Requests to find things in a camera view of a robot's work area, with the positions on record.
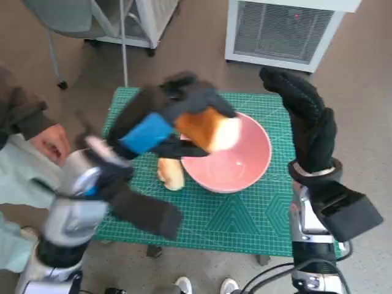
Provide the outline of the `person's hand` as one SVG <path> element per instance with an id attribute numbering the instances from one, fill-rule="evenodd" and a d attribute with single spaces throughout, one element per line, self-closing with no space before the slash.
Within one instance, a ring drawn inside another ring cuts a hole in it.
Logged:
<path id="1" fill-rule="evenodd" d="M 57 166 L 63 166 L 67 156 L 70 154 L 67 134 L 60 124 L 55 124 L 45 129 L 29 139 L 29 142 Z"/>

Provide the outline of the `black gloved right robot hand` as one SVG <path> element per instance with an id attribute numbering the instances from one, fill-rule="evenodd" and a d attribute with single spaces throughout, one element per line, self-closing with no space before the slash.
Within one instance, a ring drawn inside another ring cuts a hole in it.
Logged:
<path id="1" fill-rule="evenodd" d="M 333 166 L 337 126 L 334 111 L 326 107 L 317 89 L 286 70 L 262 67 L 264 88 L 281 96 L 293 133 L 296 161 L 308 173 Z"/>

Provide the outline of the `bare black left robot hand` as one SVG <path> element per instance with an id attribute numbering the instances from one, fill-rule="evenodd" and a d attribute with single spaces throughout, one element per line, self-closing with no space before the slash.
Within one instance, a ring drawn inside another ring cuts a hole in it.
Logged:
<path id="1" fill-rule="evenodd" d="M 118 115 L 107 142 L 129 160 L 148 152 L 169 159 L 205 157 L 217 149 L 219 124 L 236 117 L 210 82 L 180 72 L 141 88 Z"/>

